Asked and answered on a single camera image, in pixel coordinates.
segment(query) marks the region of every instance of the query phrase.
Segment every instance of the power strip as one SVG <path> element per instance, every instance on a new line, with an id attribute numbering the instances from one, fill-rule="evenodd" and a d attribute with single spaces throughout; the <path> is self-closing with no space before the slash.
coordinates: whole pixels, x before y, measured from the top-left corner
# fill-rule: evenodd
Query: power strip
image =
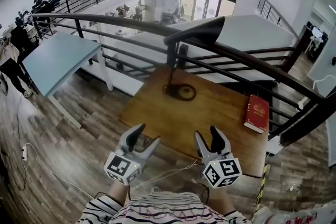
<path id="1" fill-rule="evenodd" d="M 22 159 L 24 161 L 27 161 L 28 160 L 28 155 L 27 155 L 27 146 L 24 145 L 23 148 L 22 148 Z"/>

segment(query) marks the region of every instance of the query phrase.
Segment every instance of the white desk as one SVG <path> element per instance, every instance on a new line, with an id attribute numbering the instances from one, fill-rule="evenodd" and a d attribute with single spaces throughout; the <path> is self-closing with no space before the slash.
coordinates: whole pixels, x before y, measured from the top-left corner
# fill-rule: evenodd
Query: white desk
<path id="1" fill-rule="evenodd" d="M 76 127 L 81 124 L 55 99 L 53 94 L 81 65 L 97 55 L 99 66 L 109 90 L 113 90 L 100 44 L 65 33 L 56 33 L 37 47 L 23 64 L 39 89 Z"/>

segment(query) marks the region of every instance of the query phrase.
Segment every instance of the table leg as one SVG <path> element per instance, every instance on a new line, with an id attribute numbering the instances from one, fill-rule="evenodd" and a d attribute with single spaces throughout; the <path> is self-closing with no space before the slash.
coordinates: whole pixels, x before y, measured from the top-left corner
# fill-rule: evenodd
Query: table leg
<path id="1" fill-rule="evenodd" d="M 113 90 L 112 81 L 111 81 L 111 79 L 109 77 L 109 74 L 107 72 L 107 68 L 105 66 L 104 57 L 103 57 L 103 54 L 101 53 L 100 49 L 97 52 L 97 58 L 98 58 L 99 67 L 100 67 L 101 72 L 103 73 L 103 76 L 105 78 L 105 82 L 106 82 L 107 88 L 109 88 L 109 90 L 112 91 Z"/>
<path id="2" fill-rule="evenodd" d="M 77 128 L 80 129 L 82 127 L 82 125 L 73 116 L 71 116 L 70 113 L 66 111 L 63 106 L 61 106 L 61 104 L 56 100 L 53 95 L 50 95 L 48 98 L 54 104 L 54 106 L 57 107 L 57 109 L 62 112 L 62 114 L 67 117 L 68 120 L 71 121 Z"/>

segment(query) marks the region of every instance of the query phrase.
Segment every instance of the ceiling light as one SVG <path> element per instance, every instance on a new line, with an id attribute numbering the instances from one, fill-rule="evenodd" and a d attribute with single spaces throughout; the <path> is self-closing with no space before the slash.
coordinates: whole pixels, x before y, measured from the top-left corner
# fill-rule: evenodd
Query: ceiling light
<path id="1" fill-rule="evenodd" d="M 336 10 L 331 5 L 329 5 L 329 7 L 332 9 L 333 12 L 336 13 Z"/>

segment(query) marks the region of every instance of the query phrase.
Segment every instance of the wooden floor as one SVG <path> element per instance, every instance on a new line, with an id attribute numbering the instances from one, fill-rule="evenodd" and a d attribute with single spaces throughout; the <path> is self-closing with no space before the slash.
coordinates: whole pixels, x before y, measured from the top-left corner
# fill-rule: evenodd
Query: wooden floor
<path id="1" fill-rule="evenodd" d="M 300 58 L 293 71 L 301 70 L 305 58 Z M 107 192 L 112 181 L 105 175 L 103 165 L 115 149 L 120 135 L 127 129 L 117 117 L 130 97 L 114 90 L 90 75 L 77 72 L 55 94 L 60 103 L 83 125 L 77 129 L 63 119 L 45 98 L 34 94 L 21 99 L 9 84 L 7 97 L 0 94 L 1 149 L 8 168 L 9 192 L 0 183 L 0 196 L 7 211 L 17 223 L 75 223 L 89 201 L 83 192 L 52 174 L 28 146 L 25 190 L 24 169 L 19 150 L 31 143 L 41 160 L 62 178 L 78 185 L 90 195 Z M 281 210 L 299 210 L 336 198 L 336 175 L 328 169 L 328 141 L 325 125 L 320 126 L 299 142 L 268 158 L 268 173 L 262 204 Z M 168 170 L 185 167 L 194 160 L 160 145 L 150 158 L 148 167 L 132 187 Z M 199 177 L 197 166 L 182 171 L 153 185 L 175 191 L 193 185 Z M 229 189 L 238 210 L 249 217 L 255 206 L 261 179 L 242 176 Z M 146 194 L 153 185 L 138 188 L 132 196 Z"/>

